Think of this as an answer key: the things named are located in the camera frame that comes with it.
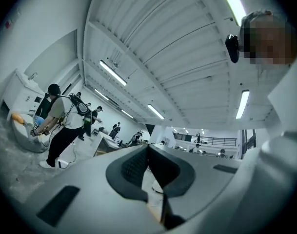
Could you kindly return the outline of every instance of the person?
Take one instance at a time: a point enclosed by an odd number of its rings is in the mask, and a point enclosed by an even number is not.
[[[196,146],[194,146],[192,149],[190,149],[188,152],[189,153],[197,153],[198,152],[198,148],[199,148],[199,144],[197,143]]]
[[[110,132],[109,136],[110,136],[112,139],[114,139],[115,136],[116,136],[116,134],[119,133],[120,129],[121,129],[121,128],[120,128],[120,122],[118,122],[118,124],[115,124],[115,125],[113,126],[113,129],[112,129],[112,131]]]
[[[37,136],[49,131],[59,121],[63,128],[52,138],[47,160],[41,161],[39,165],[43,168],[54,169],[55,161],[66,147],[80,134],[83,126],[82,116],[78,114],[77,108],[68,97],[61,97],[57,84],[48,87],[51,104],[48,108],[48,116],[44,122],[30,135]]]
[[[142,133],[140,133],[139,135],[136,135],[136,136],[135,136],[135,139],[134,139],[134,140],[132,140],[132,143],[131,143],[131,145],[130,145],[130,146],[136,146],[136,145],[137,145],[137,143],[138,143],[138,140],[139,140],[139,138],[140,138],[141,136],[143,136],[143,134],[142,134]]]
[[[216,155],[216,157],[227,158],[227,155],[225,155],[225,150],[221,149],[220,152]]]
[[[290,23],[271,11],[255,11],[241,20],[239,51],[251,64],[292,64],[297,58],[297,34]]]
[[[200,133],[197,134],[197,143],[200,143]]]
[[[133,140],[135,140],[135,137],[136,137],[137,135],[139,135],[139,132],[137,132],[136,134],[134,134],[134,135],[132,136],[131,140],[130,140],[129,143],[128,143],[128,146],[131,144],[131,142],[132,142]]]
[[[85,129],[87,128],[87,126],[89,124],[93,125],[95,123],[95,121],[97,120],[98,122],[101,122],[101,119],[98,118],[98,112],[102,111],[103,108],[101,106],[97,107],[97,109],[93,110],[92,111],[92,121],[91,123],[90,122],[85,122],[83,127],[82,127],[82,130],[78,136],[79,139],[81,139],[82,141],[84,141],[84,133],[85,133]]]

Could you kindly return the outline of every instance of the railing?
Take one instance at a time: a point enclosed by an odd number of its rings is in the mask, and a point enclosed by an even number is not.
[[[183,140],[188,142],[197,142],[197,136],[174,134],[174,138],[177,140]],[[208,145],[218,146],[236,146],[237,139],[235,138],[215,138],[215,137],[200,137],[200,143]]]

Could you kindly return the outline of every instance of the yellow object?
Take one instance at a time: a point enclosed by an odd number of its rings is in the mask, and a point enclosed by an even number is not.
[[[12,113],[12,119],[16,120],[20,124],[24,123],[23,117],[21,117],[18,113]]]

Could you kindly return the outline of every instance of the concrete floor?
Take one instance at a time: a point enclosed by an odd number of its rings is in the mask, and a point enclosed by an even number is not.
[[[47,158],[48,151],[36,154],[20,147],[11,124],[5,120],[7,113],[5,108],[0,109],[0,187],[8,197],[23,203],[35,189],[66,169],[48,170],[40,167],[39,162]],[[89,158],[82,150],[90,148],[90,144],[87,137],[85,141],[75,140],[76,162],[71,165]],[[75,158],[73,150],[64,152],[61,157],[67,161]],[[150,207],[160,217],[162,194],[152,190],[154,180],[153,174],[146,171],[142,189],[149,195]]]

